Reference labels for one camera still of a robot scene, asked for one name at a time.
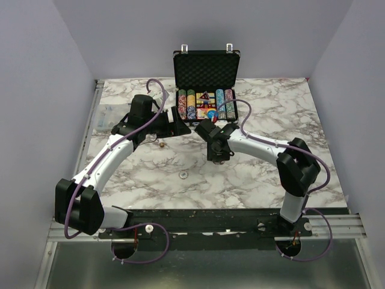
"marble surface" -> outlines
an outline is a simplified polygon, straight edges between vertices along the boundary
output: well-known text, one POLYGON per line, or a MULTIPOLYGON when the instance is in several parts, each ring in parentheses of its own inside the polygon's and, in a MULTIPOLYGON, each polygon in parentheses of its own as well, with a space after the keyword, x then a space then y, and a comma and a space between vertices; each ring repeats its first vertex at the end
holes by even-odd
MULTIPOLYGON (((170 94, 166 107, 175 104, 174 79, 159 79, 170 94)), ((105 81, 100 104, 127 104, 146 94, 147 79, 105 81)), ((153 82, 150 88, 160 93, 153 82)), ((306 141, 313 153, 331 169, 329 185, 311 194, 308 207, 345 207, 346 202, 318 119, 309 86, 298 79, 239 79, 236 97, 251 103, 253 112, 245 128, 278 140, 306 141)), ((239 119, 247 106, 239 104, 239 119)), ((109 132, 93 131, 87 163, 102 149, 109 132)), ((322 170, 316 184, 325 180, 322 170)), ((284 189, 277 169, 244 154, 216 165, 206 161, 206 143, 196 134, 143 144, 127 158, 101 194, 104 205, 123 208, 279 208, 284 189), (187 179, 179 178, 180 171, 187 179)))

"silver latch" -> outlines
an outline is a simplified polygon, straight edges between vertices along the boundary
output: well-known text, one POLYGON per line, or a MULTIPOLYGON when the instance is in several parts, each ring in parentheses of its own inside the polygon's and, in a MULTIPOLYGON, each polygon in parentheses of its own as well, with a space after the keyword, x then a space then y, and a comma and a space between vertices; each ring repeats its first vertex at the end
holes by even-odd
POLYGON ((233 44, 232 43, 226 44, 226 53, 233 53, 233 44))
POLYGON ((188 53, 188 45, 182 44, 182 48, 180 50, 182 51, 182 54, 187 54, 188 53))

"wall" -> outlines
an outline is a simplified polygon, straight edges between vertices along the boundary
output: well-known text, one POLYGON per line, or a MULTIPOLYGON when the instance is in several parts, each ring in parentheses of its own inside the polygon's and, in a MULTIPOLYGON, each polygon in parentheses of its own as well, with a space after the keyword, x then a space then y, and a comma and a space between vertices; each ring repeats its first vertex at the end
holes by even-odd
POLYGON ((310 76, 351 0, 54 0, 96 78, 173 76, 172 52, 241 50, 239 77, 310 76))
POLYGON ((0 287, 33 288, 94 81, 50 0, 2 1, 0 39, 0 287))
POLYGON ((379 273, 385 272, 384 12, 383 0, 355 0, 309 82, 348 205, 361 215, 379 273))

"table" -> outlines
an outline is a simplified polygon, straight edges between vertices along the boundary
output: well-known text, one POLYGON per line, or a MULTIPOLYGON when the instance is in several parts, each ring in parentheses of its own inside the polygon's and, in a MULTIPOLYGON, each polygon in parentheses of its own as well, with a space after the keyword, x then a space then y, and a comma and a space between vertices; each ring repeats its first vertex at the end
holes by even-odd
MULTIPOLYGON (((175 105, 173 78, 159 79, 170 97, 166 107, 175 105)), ((106 80, 100 104, 128 104, 136 94, 146 94, 147 79, 106 80)), ((151 84, 160 93, 157 84, 151 84)), ((346 202, 331 159, 316 108, 304 78, 238 79, 236 97, 253 107, 246 130, 279 140, 294 137, 306 141, 331 170, 331 181, 313 193, 308 207, 345 207, 346 202)), ((247 106, 238 105, 239 119, 247 106)), ((87 152, 89 163, 103 148, 109 132, 93 131, 87 152)), ((324 182, 322 170, 316 184, 324 182)), ((279 208, 282 189, 277 169, 244 154, 216 165, 206 161, 206 143, 196 134, 159 139, 139 146, 107 182, 101 194, 103 205, 122 208, 279 208), (179 173, 186 171, 187 179, 179 173)))

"white knob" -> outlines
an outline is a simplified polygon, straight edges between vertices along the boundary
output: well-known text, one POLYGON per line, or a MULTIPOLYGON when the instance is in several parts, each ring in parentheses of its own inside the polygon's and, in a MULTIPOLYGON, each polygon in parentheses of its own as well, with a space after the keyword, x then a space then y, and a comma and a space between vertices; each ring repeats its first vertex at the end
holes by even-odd
POLYGON ((152 225, 147 225, 146 226, 146 232, 151 233, 152 231, 154 231, 154 227, 152 225))

